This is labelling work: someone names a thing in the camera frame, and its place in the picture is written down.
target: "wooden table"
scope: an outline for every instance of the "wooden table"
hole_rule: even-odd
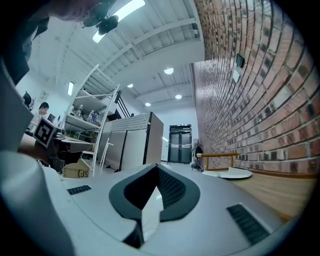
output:
[[[218,169],[209,169],[209,158],[216,158],[216,157],[230,157],[231,163],[230,167],[234,167],[234,156],[238,156],[240,153],[238,152],[230,152],[230,153],[201,153],[196,154],[197,158],[206,158],[204,167],[207,171],[227,171],[229,168],[218,168]]]

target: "wooden floor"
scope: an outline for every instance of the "wooden floor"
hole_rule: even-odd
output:
[[[253,173],[249,179],[232,182],[289,220],[303,211],[316,181]]]

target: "cardboard box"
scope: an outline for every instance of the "cardboard box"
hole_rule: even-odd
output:
[[[84,160],[89,166],[90,160]],[[71,179],[82,179],[92,177],[91,170],[79,159],[78,162],[67,164],[62,170],[62,177]]]
[[[84,142],[83,140],[79,140],[79,139],[72,138],[72,137],[69,137],[69,136],[66,136],[65,138],[66,138],[67,140],[69,140],[69,141]],[[88,152],[94,152],[94,151],[95,151],[96,143],[91,143],[91,145],[92,145],[92,148],[91,148],[91,150],[88,150]]]

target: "ceiling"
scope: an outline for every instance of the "ceiling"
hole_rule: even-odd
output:
[[[125,17],[99,43],[92,40],[95,27],[81,28],[51,18],[48,30],[32,42],[30,69],[61,90],[69,81],[79,87],[99,64],[106,76],[142,106],[146,102],[151,109],[194,105],[190,63],[205,58],[194,1],[144,1],[145,6]],[[109,13],[128,2],[118,0]],[[167,68],[174,68],[173,74],[165,74]],[[182,99],[175,99],[176,94]]]

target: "brick wall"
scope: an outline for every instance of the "brick wall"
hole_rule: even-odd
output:
[[[269,0],[195,0],[207,61],[193,65],[204,152],[239,152],[236,166],[316,173],[320,79],[303,38]],[[236,54],[245,64],[233,81]],[[210,168],[229,166],[211,158]]]

